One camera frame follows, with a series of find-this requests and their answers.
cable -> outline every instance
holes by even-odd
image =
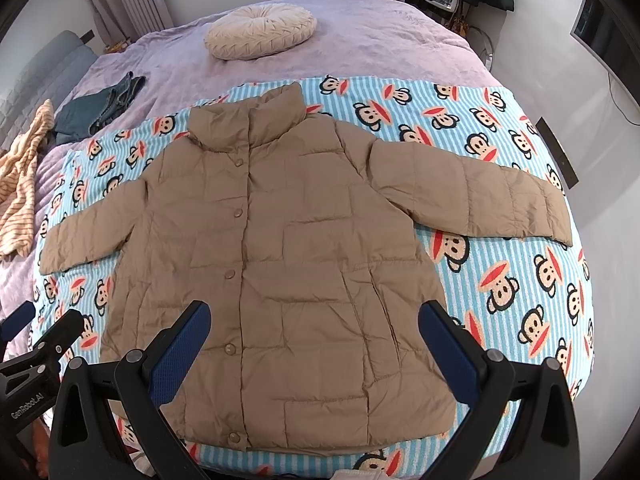
[[[491,68],[494,65],[494,52],[495,52],[494,42],[491,41],[491,37],[489,37],[489,35],[484,30],[482,30],[481,28],[475,27],[474,25],[469,25],[469,29],[476,31],[484,39],[484,51],[483,52],[486,52],[486,61],[484,62],[484,66],[489,72],[491,72]]]
[[[633,126],[640,126],[640,123],[635,123],[631,120],[629,120],[629,118],[626,116],[626,114],[622,111],[622,108],[620,108],[618,106],[618,103],[616,102],[615,98],[613,97],[613,88],[611,87],[611,74],[607,73],[609,75],[609,94],[611,95],[611,100],[613,101],[613,104],[616,105],[616,108],[619,110],[619,112],[622,114],[622,116],[626,119],[626,122],[629,124],[632,124]]]

screw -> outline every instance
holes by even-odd
[[[127,352],[127,361],[130,363],[137,363],[142,359],[142,350],[131,350]]]
[[[69,361],[69,368],[71,368],[72,370],[77,370],[81,366],[82,366],[81,357],[74,357],[73,359],[71,359],[71,361]]]
[[[490,361],[493,361],[494,363],[499,363],[504,359],[504,355],[502,354],[502,352],[496,350],[495,348],[489,348],[486,351],[486,356]]]
[[[555,357],[548,357],[545,359],[545,361],[546,361],[546,365],[552,370],[560,369],[560,363],[558,362],[558,359],[556,359]]]

quilted panel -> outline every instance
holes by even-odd
[[[14,87],[0,101],[0,140],[8,150],[29,127],[36,108],[51,99],[54,109],[97,59],[80,38],[64,30],[47,43],[22,69]]]

white fabric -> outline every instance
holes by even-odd
[[[204,43],[219,59],[256,59],[308,40],[316,30],[311,12],[291,4],[233,10],[210,27]]]

blue gripper pad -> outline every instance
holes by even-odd
[[[25,301],[0,323],[0,341],[8,343],[16,337],[36,316],[36,308],[31,301]]]
[[[210,329],[209,305],[201,303],[151,371],[148,392],[156,408],[174,400]]]
[[[473,407],[480,396],[478,372],[448,327],[428,303],[420,307],[418,329],[453,396],[458,402]]]

